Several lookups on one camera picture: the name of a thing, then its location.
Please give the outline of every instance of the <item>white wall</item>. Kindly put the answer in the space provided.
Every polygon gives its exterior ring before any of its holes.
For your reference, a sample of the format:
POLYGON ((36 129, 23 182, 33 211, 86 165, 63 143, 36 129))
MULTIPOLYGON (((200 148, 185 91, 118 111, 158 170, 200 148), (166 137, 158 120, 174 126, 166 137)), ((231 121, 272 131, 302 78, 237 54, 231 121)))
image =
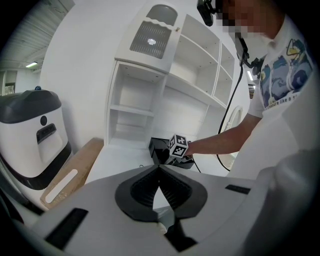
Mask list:
POLYGON ((20 68, 16 74, 15 92, 22 93, 26 90, 34 90, 39 83, 40 73, 33 73, 33 70, 20 68))
MULTIPOLYGON (((92 137, 104 137, 106 94, 114 56, 128 25, 145 2, 76 1, 52 38, 42 66, 40 84, 43 89, 58 94, 74 152, 92 137)), ((202 21, 196 8, 197 1, 168 2, 202 21)), ((229 34, 219 26, 214 25, 210 29, 236 56, 236 48, 229 34)), ((244 76, 232 105, 242 105, 246 113, 249 102, 244 76)))

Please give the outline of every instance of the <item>black device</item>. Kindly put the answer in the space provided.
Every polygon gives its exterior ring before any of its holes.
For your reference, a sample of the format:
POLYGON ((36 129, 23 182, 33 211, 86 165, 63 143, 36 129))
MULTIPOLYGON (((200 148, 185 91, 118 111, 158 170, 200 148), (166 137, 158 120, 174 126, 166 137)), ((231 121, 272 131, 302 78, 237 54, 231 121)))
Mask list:
POLYGON ((183 158, 170 156, 169 139, 152 137, 149 143, 149 152, 156 165, 171 165, 190 169, 195 163, 193 158, 187 155, 183 158))

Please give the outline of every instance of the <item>ceiling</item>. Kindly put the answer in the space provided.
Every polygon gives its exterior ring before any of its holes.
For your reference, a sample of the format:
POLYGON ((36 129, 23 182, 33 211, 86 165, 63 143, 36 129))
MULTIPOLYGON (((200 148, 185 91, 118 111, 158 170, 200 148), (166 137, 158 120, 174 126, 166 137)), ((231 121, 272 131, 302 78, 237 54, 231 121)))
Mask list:
POLYGON ((73 0, 41 0, 17 26, 0 54, 0 68, 32 67, 40 72, 47 47, 59 24, 75 5, 73 0))

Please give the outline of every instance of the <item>wooden board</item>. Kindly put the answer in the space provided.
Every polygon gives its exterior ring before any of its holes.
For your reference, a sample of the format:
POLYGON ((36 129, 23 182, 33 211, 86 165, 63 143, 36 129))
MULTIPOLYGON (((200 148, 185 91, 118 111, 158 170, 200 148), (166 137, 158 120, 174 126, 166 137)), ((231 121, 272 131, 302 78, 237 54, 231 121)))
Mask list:
POLYGON ((89 172, 103 146, 104 140, 99 138, 92 138, 85 144, 50 182, 49 186, 40 197, 42 204, 48 209, 51 209, 77 189, 81 188, 85 184, 89 172), (63 182, 64 178, 74 169, 77 170, 77 174, 65 186, 61 184, 61 181, 63 182), (55 196, 50 203, 47 202, 47 195, 57 186, 61 186, 61 189, 59 188, 60 192, 57 193, 57 196, 55 196))

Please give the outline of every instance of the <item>person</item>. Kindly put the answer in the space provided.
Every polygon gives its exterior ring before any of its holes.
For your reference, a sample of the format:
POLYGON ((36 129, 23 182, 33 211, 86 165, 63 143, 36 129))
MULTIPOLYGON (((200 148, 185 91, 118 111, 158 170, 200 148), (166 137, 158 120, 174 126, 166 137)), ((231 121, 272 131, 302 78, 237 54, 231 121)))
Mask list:
MULTIPOLYGON (((289 144, 277 146, 277 153, 271 152, 270 143, 277 132, 273 130, 275 118, 297 98, 314 70, 314 63, 302 34, 272 1, 223 0, 222 12, 236 26, 267 38, 267 55, 259 86, 242 122, 220 134, 189 143, 186 155, 240 151, 228 176, 256 179, 261 169, 274 166, 293 153, 289 144)), ((286 136, 283 133, 278 141, 285 142, 286 136)))

